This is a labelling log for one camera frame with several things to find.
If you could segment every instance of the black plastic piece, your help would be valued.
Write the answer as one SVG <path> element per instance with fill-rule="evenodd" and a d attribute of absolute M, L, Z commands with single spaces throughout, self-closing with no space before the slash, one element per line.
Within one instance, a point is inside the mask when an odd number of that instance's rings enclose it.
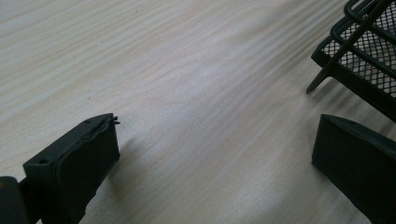
<path fill-rule="evenodd" d="M 312 59 L 323 69 L 306 91 L 333 77 L 396 122 L 396 3 L 357 3 L 346 4 L 346 17 L 313 53 Z"/>
<path fill-rule="evenodd" d="M 366 127 L 322 115 L 312 163 L 374 224 L 396 223 L 396 143 Z"/>
<path fill-rule="evenodd" d="M 88 202 L 120 158 L 116 120 L 113 114 L 87 119 L 23 165 L 26 178 L 13 188 L 22 195 L 26 223 L 40 218 L 43 224 L 81 221 Z M 2 211 L 0 223 L 8 223 L 2 221 L 5 215 Z"/>
<path fill-rule="evenodd" d="M 30 223 L 17 179 L 11 176 L 0 177 L 0 223 Z"/>

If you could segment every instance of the black metal mesh tray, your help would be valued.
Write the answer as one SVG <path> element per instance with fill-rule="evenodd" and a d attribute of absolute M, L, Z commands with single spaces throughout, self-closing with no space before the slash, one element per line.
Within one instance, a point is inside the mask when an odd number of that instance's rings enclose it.
<path fill-rule="evenodd" d="M 359 27 L 377 1 L 357 0 L 346 4 L 346 17 L 337 22 L 312 59 L 324 67 Z M 359 40 L 338 61 L 329 76 L 334 77 L 363 100 L 396 121 L 396 4 L 381 14 Z"/>

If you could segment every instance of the black plastic object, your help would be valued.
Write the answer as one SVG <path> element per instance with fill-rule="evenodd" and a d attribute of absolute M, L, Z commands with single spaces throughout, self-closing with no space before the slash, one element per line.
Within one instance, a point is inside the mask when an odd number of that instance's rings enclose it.
<path fill-rule="evenodd" d="M 396 121 L 396 3 L 358 2 L 346 4 L 346 17 L 313 53 L 312 59 L 323 69 L 306 91 L 333 77 Z"/>
<path fill-rule="evenodd" d="M 79 223 L 88 202 L 120 158 L 116 120 L 113 114 L 87 119 L 27 161 L 23 165 L 26 178 L 18 188 L 14 181 L 7 189 L 15 195 L 19 192 L 23 204 L 2 189 L 0 203 L 18 204 L 15 209 L 21 218 L 26 214 L 29 222 L 15 221 L 2 209 L 0 223 L 36 223 L 40 218 L 43 224 Z"/>
<path fill-rule="evenodd" d="M 396 143 L 348 119 L 322 115 L 312 163 L 374 224 L 396 223 Z"/>

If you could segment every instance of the light wood grain surface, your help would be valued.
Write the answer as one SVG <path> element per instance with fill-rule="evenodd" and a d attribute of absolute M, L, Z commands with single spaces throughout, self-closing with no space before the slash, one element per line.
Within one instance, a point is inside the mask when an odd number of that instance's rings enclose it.
<path fill-rule="evenodd" d="M 396 139 L 334 80 L 304 94 L 346 2 L 0 0 L 0 175 L 113 112 L 81 223 L 370 223 L 310 163 L 322 113 Z"/>

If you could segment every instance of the wooden table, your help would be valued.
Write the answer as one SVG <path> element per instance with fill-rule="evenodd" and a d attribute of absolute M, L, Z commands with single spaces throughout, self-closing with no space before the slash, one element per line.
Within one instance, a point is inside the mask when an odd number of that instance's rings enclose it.
<path fill-rule="evenodd" d="M 81 223 L 369 223 L 310 163 L 322 113 L 396 139 L 338 82 L 304 93 L 345 3 L 1 0 L 0 175 L 113 112 Z"/>

